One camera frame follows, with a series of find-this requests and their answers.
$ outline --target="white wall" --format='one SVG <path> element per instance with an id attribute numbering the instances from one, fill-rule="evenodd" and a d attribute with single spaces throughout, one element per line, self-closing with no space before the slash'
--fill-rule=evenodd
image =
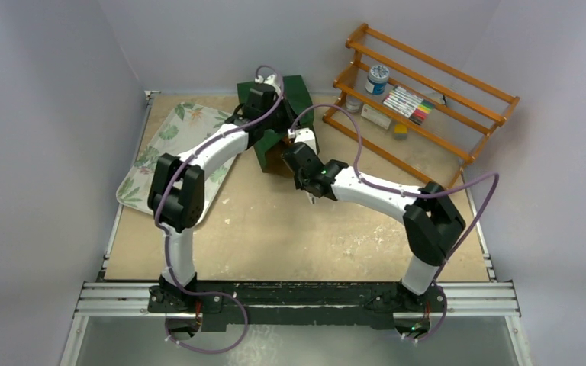
<path id="1" fill-rule="evenodd" d="M 100 2 L 145 89 L 233 91 L 267 63 L 327 92 L 351 60 L 345 39 L 363 21 L 459 67 L 499 0 Z"/>
<path id="2" fill-rule="evenodd" d="M 501 174 L 481 220 L 497 275 L 536 363 L 586 364 L 586 2 L 502 1 L 463 70 L 522 97 L 468 171 Z"/>
<path id="3" fill-rule="evenodd" d="M 0 365 L 59 362 L 142 115 L 96 0 L 0 0 Z"/>

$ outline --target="leaf-patterned tray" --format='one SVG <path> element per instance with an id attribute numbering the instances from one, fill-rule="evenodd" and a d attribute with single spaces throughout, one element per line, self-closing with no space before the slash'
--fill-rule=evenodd
<path id="1" fill-rule="evenodd" d="M 197 146 L 216 132 L 229 116 L 228 113 L 199 104 L 185 102 L 176 105 L 118 187 L 118 202 L 152 214 L 147 206 L 147 197 L 158 158 L 164 153 L 178 155 Z M 228 160 L 205 182 L 205 206 L 199 222 L 208 212 L 233 161 L 234 158 Z"/>

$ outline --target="white box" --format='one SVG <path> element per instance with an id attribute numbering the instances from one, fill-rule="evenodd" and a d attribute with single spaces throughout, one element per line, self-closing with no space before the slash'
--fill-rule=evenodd
<path id="1" fill-rule="evenodd" d="M 392 123 L 392 119 L 383 113 L 377 111 L 372 106 L 365 104 L 362 106 L 362 112 L 360 114 L 363 118 L 366 118 L 373 122 L 374 124 L 379 125 L 380 127 L 385 128 L 386 130 L 390 128 L 390 124 Z"/>

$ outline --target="wooden shelf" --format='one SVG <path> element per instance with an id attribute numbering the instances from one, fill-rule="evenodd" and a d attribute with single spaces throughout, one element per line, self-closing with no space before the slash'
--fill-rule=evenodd
<path id="1" fill-rule="evenodd" d="M 471 100 L 470 98 L 467 98 L 466 96 L 461 95 L 460 93 L 453 91 L 452 89 L 447 88 L 446 86 L 441 85 L 441 84 L 429 79 L 428 77 L 421 75 L 418 72 L 415 72 L 415 71 L 407 68 L 406 66 L 401 65 L 400 63 L 397 63 L 393 59 L 390 59 L 390 58 L 366 47 L 362 41 L 365 39 L 365 37 L 367 35 L 374 37 L 374 38 L 377 38 L 377 39 L 387 43 L 388 45 L 390 45 L 398 50 L 401 50 L 411 56 L 416 57 L 417 59 L 420 59 L 421 61 L 423 61 L 425 63 L 430 64 L 431 66 L 434 66 L 438 69 L 441 69 L 444 72 L 449 73 L 452 76 L 455 76 L 459 80 L 462 80 L 470 85 L 475 86 L 476 88 L 482 90 L 483 92 L 485 92 L 487 94 L 493 95 L 494 97 L 496 97 L 504 102 L 507 102 L 508 106 L 506 107 L 506 109 L 504 110 L 504 112 L 502 114 L 499 114 L 499 113 L 492 111 L 490 108 L 487 108 L 484 105 L 481 105 L 478 102 L 475 102 L 475 101 Z M 447 187 L 452 187 L 457 182 L 457 179 L 461 176 L 462 172 L 464 171 L 464 168 L 468 164 L 475 161 L 475 159 L 479 156 L 479 153 L 481 152 L 481 150 L 484 148 L 486 142 L 491 137 L 491 134 L 498 127 L 504 125 L 504 123 L 507 121 L 509 116 L 515 110 L 517 103 L 520 101 L 520 97 L 511 96 L 511 95 L 507 94 L 506 92 L 501 91 L 501 90 L 499 90 L 489 84 L 486 84 L 486 83 L 484 83 L 484 82 L 482 82 L 482 81 L 480 81 L 470 75 L 467 75 L 464 72 L 461 72 L 451 66 L 448 66 L 445 63 L 442 63 L 439 60 L 434 59 L 433 57 L 428 56 L 427 54 L 420 52 L 419 50 L 415 50 L 414 48 L 408 46 L 407 44 L 401 43 L 401 42 L 394 40 L 391 37 L 389 37 L 381 32 L 373 30 L 366 23 L 361 24 L 358 28 L 356 28 L 350 34 L 349 37 L 347 37 L 347 41 L 346 41 L 345 45 L 347 48 L 354 50 L 354 54 L 353 54 L 353 58 L 352 58 L 351 63 L 349 65 L 347 65 L 347 67 L 333 81 L 333 87 L 338 88 L 341 91 L 340 97 L 338 98 L 338 101 L 336 103 L 338 105 L 344 104 L 347 95 L 351 95 L 354 98 L 358 98 L 359 100 L 363 101 L 366 104 L 369 104 L 370 106 L 372 106 L 374 109 L 381 112 L 385 116 L 390 117 L 393 121 L 407 126 L 412 131 L 419 133 L 421 136 L 426 137 L 428 140 L 436 143 L 437 145 L 441 146 L 444 149 L 447 149 L 452 154 L 459 157 L 462 160 L 462 163 L 460 164 L 457 173 L 455 173 L 455 176 L 453 176 L 452 179 L 450 180 L 450 182 L 448 183 Z M 401 74 L 408 76 L 409 78 L 427 86 L 428 88 L 431 88 L 434 91 L 445 95 L 447 98 L 450 98 L 454 101 L 459 102 L 461 105 L 464 105 L 467 108 L 470 108 L 471 110 L 477 112 L 481 116 L 484 116 L 484 117 L 488 118 L 489 120 L 491 120 L 493 125 L 491 127 L 486 127 L 486 126 L 472 120 L 471 118 L 468 118 L 468 117 L 464 116 L 463 114 L 460 114 L 459 112 L 454 111 L 453 109 L 448 108 L 447 106 L 445 106 L 443 104 L 440 104 L 438 101 L 434 101 L 434 100 L 426 97 L 425 95 L 423 95 L 423 94 L 419 93 L 418 91 L 416 91 L 415 89 L 403 84 L 402 82 L 400 82 L 396 79 L 390 78 L 388 80 L 388 84 L 393 85 L 393 86 L 397 86 L 397 85 L 401 86 L 402 88 L 405 88 L 409 92 L 412 92 L 415 95 L 417 95 L 423 99 L 431 101 L 434 104 L 435 109 L 437 109 L 438 111 L 444 113 L 445 115 L 451 117 L 452 119 L 458 121 L 459 123 L 464 124 L 465 126 L 470 127 L 473 130 L 475 130 L 481 134 L 481 139 L 475 144 L 475 147 L 472 149 L 472 151 L 467 152 L 464 149 L 461 149 L 461 148 L 455 146 L 455 144 L 449 142 L 448 140 L 442 138 L 441 136 L 437 136 L 436 134 L 431 133 L 430 131 L 426 130 L 422 126 L 417 125 L 414 122 L 410 121 L 405 116 L 402 116 L 401 114 L 397 113 L 396 111 L 393 111 L 392 109 L 386 107 L 382 103 L 371 99 L 369 96 L 361 93 L 360 91 L 354 90 L 353 86 L 354 86 L 356 76 L 358 75 L 359 70 L 363 70 L 365 72 L 369 71 L 370 66 L 366 65 L 362 61 L 363 55 L 367 55 L 370 58 L 378 61 L 379 63 L 382 63 L 382 64 L 386 65 L 387 67 L 389 67 L 393 70 L 396 70 L 396 71 L 400 72 Z M 349 128 L 343 126 L 341 123 L 339 123 L 335 119 L 333 119 L 334 113 L 335 113 L 334 109 L 328 110 L 327 113 L 323 116 L 323 121 L 325 123 L 329 124 L 330 126 L 337 128 L 340 132 L 342 132 L 342 133 L 346 134 L 347 136 L 356 140 L 357 136 L 353 131 L 351 131 Z M 414 175 L 416 178 L 419 178 L 421 181 L 423 181 L 423 182 L 433 181 L 433 179 L 428 177 L 425 173 L 416 170 L 412 166 L 408 165 L 406 162 L 403 162 L 402 160 L 395 157 L 390 152 L 385 151 L 383 148 L 381 148 L 380 146 L 377 146 L 373 142 L 371 142 L 367 139 L 364 139 L 364 138 L 362 139 L 362 141 L 363 141 L 363 146 L 367 147 L 368 149 L 370 149 L 374 153 L 380 155 L 381 157 L 388 160 L 389 162 L 395 164 L 397 167 Z"/>

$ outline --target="wooden table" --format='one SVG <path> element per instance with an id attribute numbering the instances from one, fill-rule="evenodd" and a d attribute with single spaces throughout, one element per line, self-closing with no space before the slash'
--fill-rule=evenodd
<path id="1" fill-rule="evenodd" d="M 333 102 L 334 96 L 314 102 Z M 158 95 L 153 103 L 140 150 L 144 149 L 169 112 L 180 101 L 193 101 L 231 112 L 236 95 Z M 322 160 L 353 162 L 356 143 L 321 121 L 315 127 Z M 416 155 L 435 173 L 457 168 L 457 161 L 440 158 L 429 147 L 404 145 L 367 121 L 369 139 L 380 139 L 397 153 Z M 406 185 L 421 185 L 411 175 L 364 149 L 364 172 Z M 467 223 L 472 219 L 465 192 L 452 199 Z M 253 151 L 235 160 L 208 216 L 195 231 L 195 265 L 200 279 L 394 281 L 407 268 L 411 251 L 403 226 L 385 215 L 355 204 L 319 200 L 309 204 L 293 181 L 261 173 Z M 155 281 L 163 270 L 162 233 L 152 217 L 122 210 L 105 278 Z M 446 266 L 441 281 L 488 281 L 474 231 Z"/>

